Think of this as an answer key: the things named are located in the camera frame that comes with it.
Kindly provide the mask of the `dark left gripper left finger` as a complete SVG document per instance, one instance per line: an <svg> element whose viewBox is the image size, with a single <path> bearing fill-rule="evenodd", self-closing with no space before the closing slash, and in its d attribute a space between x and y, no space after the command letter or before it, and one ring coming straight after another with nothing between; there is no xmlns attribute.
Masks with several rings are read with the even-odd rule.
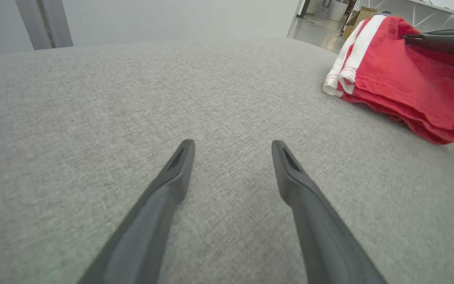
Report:
<svg viewBox="0 0 454 284"><path fill-rule="evenodd" d="M79 280L80 284L156 284L176 208L184 200L194 140L178 146Z"/></svg>

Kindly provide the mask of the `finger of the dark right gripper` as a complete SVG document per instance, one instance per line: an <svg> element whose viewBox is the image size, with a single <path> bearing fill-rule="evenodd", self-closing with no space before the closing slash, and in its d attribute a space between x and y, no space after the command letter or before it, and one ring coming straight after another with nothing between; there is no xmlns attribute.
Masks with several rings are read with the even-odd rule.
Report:
<svg viewBox="0 0 454 284"><path fill-rule="evenodd" d="M406 34L402 38L406 45L446 54L454 58L454 29L438 30L422 34Z"/></svg>

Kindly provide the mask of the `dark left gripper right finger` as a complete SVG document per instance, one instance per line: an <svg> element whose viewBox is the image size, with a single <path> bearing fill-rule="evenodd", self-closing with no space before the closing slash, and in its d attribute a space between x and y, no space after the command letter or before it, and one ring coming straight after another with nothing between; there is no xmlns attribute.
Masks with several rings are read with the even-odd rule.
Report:
<svg viewBox="0 0 454 284"><path fill-rule="evenodd" d="M284 202L292 209L310 284L385 284L367 253L317 184L281 140L272 158Z"/></svg>

